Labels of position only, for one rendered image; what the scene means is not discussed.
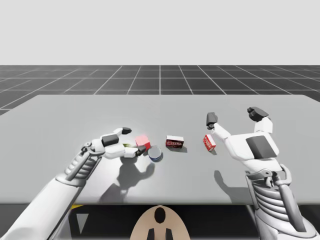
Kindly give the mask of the blue flat can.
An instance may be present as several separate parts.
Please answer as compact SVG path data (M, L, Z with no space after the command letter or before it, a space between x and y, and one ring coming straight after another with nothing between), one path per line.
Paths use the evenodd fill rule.
M162 160L163 152L158 146L151 146L147 151L151 161L157 163Z

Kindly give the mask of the pink cube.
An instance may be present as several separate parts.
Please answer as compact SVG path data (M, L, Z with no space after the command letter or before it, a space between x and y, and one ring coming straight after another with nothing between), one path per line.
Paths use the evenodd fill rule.
M151 147L150 140L146 135L137 136L135 143L137 146L145 146L147 150Z

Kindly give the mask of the red and white carton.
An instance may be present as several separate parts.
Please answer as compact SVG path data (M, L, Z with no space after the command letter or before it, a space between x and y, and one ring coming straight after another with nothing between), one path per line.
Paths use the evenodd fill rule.
M206 134L202 141L209 152L215 149L216 143L211 134Z
M167 135L165 146L167 148L182 149L184 146L184 142L185 140L182 136Z

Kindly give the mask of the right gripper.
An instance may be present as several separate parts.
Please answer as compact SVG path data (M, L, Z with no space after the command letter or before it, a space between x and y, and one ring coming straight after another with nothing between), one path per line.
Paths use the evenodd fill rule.
M218 124L215 112L207 113L206 127L213 138L225 144L231 157L247 168L279 168L276 158L280 151L270 135L273 133L273 122L269 114L256 106L249 107L247 113L255 122L255 133L231 135Z

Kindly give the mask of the tan robot part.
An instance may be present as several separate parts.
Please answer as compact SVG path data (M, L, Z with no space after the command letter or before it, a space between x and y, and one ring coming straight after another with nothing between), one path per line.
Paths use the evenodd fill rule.
M136 222L129 240L191 240L180 216L163 205L151 207Z

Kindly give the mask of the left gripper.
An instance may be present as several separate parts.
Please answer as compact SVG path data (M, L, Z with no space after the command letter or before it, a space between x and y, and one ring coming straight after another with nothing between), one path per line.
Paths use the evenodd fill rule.
M120 143L119 137L121 135L127 135L132 132L129 127L120 127L113 131L113 134L103 135L101 137L101 142L104 147L104 157L107 159L115 159L119 157L124 158L135 158L141 156L147 148L142 146L136 147L124 147Z

